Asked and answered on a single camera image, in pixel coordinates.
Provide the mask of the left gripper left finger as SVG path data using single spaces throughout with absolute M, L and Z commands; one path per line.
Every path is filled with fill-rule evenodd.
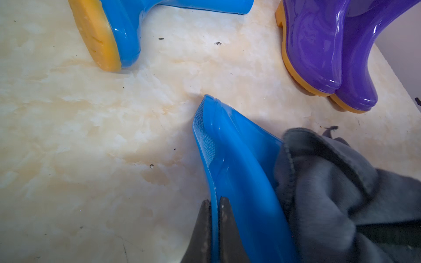
M 210 263 L 212 259 L 212 212 L 209 200 L 201 204 L 193 234 L 181 263 Z

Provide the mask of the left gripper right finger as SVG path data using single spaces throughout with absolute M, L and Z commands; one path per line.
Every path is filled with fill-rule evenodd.
M 221 263 L 250 263 L 243 247 L 232 206 L 227 197 L 219 203 L 219 256 Z

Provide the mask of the grey cloth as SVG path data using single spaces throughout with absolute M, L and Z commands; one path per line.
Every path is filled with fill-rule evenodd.
M 328 134 L 293 128 L 283 142 L 276 193 L 301 262 L 420 262 L 419 180 L 375 168 Z

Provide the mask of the purple boot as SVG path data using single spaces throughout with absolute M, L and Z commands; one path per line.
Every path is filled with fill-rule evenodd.
M 378 95 L 368 71 L 368 57 L 379 34 L 418 0 L 350 1 L 344 20 L 342 84 L 330 98 L 356 114 L 370 111 Z
M 342 84 L 344 19 L 349 1 L 281 1 L 282 60 L 306 91 L 327 97 Z

